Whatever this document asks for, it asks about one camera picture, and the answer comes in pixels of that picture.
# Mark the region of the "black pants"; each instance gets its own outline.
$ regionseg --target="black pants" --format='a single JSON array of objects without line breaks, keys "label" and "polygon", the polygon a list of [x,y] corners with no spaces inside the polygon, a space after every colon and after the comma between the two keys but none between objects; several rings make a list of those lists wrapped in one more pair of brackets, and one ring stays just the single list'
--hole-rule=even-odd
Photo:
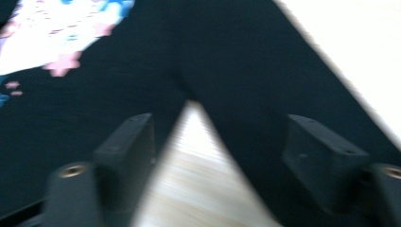
[{"label": "black pants", "polygon": [[90,160],[129,116],[154,113],[160,150],[188,98],[204,106],[285,226],[355,226],[353,217],[294,199],[299,185],[281,161],[287,114],[324,123],[375,162],[401,165],[396,147],[270,1],[137,0],[80,62],[62,79],[39,68],[7,79],[25,93],[0,109],[0,214],[40,198],[51,170]]}]

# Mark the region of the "light wood surface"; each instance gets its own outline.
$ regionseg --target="light wood surface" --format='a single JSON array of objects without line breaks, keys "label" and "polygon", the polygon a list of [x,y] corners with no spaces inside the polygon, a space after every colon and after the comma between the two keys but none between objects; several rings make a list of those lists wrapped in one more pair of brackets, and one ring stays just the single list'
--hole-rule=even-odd
[{"label": "light wood surface", "polygon": [[[401,148],[401,1],[275,2]],[[158,163],[132,226],[279,226],[200,104],[188,102]]]}]

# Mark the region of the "black fabric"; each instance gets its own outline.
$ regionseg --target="black fabric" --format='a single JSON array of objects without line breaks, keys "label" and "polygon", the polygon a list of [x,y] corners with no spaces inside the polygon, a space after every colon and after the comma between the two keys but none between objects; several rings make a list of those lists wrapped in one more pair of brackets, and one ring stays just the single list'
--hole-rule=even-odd
[{"label": "black fabric", "polygon": [[375,162],[401,165],[396,147],[271,1],[138,0],[80,62],[63,79],[42,69],[8,78],[25,93],[0,109],[0,214],[39,198],[50,170],[89,160],[129,116],[155,114],[160,150],[188,97],[202,103],[285,226],[357,226],[356,217],[320,211],[283,163],[287,114],[320,121]]}]

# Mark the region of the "wooden floor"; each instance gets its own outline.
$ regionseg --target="wooden floor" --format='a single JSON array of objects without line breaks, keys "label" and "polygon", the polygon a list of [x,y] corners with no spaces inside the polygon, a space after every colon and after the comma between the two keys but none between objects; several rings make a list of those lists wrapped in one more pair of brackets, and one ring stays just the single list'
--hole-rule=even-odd
[{"label": "wooden floor", "polygon": [[[401,148],[401,1],[276,2]],[[132,226],[280,226],[194,102],[183,111],[145,194]]]}]

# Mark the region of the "brass insert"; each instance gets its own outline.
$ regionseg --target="brass insert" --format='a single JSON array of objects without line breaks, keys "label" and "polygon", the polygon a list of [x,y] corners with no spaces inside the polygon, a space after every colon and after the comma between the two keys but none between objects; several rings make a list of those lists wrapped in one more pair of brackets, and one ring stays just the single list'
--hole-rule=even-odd
[{"label": "brass insert", "polygon": [[384,168],[384,172],[391,176],[394,177],[396,179],[400,179],[401,180],[401,170],[397,169],[397,168],[393,168],[393,167],[385,167]]},{"label": "brass insert", "polygon": [[71,166],[67,167],[60,173],[61,178],[70,178],[78,176],[85,171],[85,166]]}]

